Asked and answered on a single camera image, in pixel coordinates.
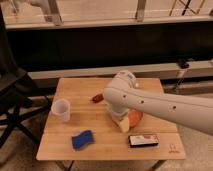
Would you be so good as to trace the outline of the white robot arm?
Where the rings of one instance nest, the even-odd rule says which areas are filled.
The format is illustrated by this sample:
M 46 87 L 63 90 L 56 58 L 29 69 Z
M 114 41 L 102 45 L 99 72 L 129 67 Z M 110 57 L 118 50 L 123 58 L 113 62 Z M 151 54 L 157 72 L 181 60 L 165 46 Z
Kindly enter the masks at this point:
M 135 75 L 123 70 L 105 86 L 103 97 L 112 116 L 121 119 L 135 109 L 213 136 L 213 99 L 154 93 L 135 85 Z

